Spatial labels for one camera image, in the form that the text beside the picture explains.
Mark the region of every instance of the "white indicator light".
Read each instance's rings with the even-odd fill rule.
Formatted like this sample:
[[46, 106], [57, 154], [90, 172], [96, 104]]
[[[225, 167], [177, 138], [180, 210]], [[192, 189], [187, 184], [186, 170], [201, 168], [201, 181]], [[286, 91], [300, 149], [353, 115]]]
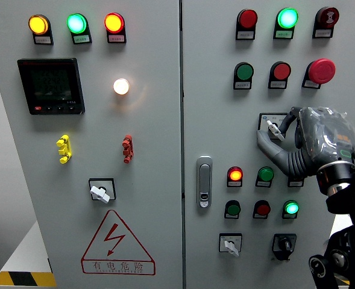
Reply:
[[119, 95], [124, 95], [129, 91], [129, 82], [124, 78], [119, 78], [113, 84], [113, 89]]

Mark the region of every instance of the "digital power meter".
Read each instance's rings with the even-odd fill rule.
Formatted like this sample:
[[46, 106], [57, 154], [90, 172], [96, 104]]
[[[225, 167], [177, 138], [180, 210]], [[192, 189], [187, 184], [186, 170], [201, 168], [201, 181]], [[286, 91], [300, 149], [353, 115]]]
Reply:
[[77, 59], [20, 59], [17, 63], [31, 114], [85, 112]]

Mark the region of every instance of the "triangular warning sign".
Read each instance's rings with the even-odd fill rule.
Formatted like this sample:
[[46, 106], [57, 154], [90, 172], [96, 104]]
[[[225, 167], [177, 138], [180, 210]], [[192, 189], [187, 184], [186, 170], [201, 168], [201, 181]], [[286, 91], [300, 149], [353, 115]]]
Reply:
[[107, 211], [81, 264], [85, 274], [156, 274], [151, 255], [114, 210]]

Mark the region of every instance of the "yellow black hazard stripe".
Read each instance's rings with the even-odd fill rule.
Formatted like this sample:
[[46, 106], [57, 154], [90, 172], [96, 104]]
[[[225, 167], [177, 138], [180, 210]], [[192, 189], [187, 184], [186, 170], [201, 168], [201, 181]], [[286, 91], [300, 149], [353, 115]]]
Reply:
[[56, 287], [54, 275], [47, 272], [0, 272], [0, 286]]
[[350, 282], [344, 278], [344, 277], [341, 277], [341, 276], [335, 276], [335, 279], [336, 279], [336, 283], [338, 284], [338, 286], [347, 286], [347, 285], [350, 285]]

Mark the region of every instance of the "robotic arm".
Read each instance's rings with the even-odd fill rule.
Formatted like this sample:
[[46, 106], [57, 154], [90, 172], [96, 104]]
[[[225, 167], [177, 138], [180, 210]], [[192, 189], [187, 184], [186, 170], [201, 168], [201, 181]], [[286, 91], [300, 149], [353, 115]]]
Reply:
[[333, 234], [324, 256], [309, 259], [317, 289], [338, 289], [334, 272], [355, 289], [355, 130], [331, 108], [293, 107], [279, 127], [285, 133], [297, 120], [295, 152], [273, 143], [266, 131], [257, 131], [259, 149], [288, 177], [316, 175], [319, 190], [328, 196], [328, 211], [349, 214], [353, 225]]

